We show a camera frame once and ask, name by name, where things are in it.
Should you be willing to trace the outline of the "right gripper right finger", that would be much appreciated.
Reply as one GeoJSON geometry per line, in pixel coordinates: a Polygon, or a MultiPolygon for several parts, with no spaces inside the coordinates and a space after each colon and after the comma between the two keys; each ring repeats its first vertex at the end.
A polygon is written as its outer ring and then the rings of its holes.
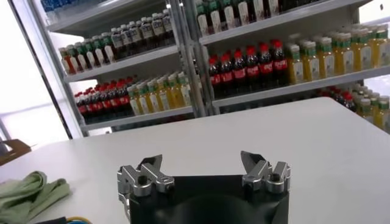
{"type": "Polygon", "coordinates": [[[241,161],[245,171],[242,186],[253,192],[267,191],[282,194],[290,190],[291,167],[288,163],[278,161],[273,166],[260,154],[241,151],[241,161]]]}

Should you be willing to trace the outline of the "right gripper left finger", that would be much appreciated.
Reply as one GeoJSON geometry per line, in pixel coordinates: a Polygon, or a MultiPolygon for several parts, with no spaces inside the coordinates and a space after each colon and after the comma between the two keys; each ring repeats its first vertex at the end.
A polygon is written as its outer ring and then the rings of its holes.
{"type": "Polygon", "coordinates": [[[136,168],[121,166],[117,172],[118,193],[147,197],[153,186],[157,192],[170,193],[175,188],[175,180],[161,172],[162,159],[162,155],[156,155],[144,158],[136,168]]]}

